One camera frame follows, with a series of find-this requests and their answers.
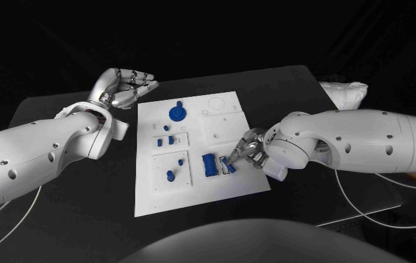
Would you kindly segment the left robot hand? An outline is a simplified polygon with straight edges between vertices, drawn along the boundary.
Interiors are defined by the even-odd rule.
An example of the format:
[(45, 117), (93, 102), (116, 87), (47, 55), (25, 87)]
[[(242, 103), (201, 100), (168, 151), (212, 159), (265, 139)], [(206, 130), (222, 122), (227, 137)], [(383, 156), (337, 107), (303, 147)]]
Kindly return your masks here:
[(101, 74), (87, 101), (110, 110), (129, 110), (140, 97), (152, 92), (160, 83), (155, 75), (137, 70), (110, 68)]

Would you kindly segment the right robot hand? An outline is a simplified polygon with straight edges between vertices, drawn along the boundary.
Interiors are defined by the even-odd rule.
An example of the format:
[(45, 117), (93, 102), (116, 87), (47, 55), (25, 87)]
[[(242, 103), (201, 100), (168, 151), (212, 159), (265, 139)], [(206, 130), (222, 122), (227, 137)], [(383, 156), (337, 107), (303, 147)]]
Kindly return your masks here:
[(254, 128), (248, 130), (241, 138), (237, 147), (227, 158), (227, 165), (231, 166), (240, 159), (245, 159), (257, 169), (263, 169), (268, 155), (264, 148), (267, 129)]

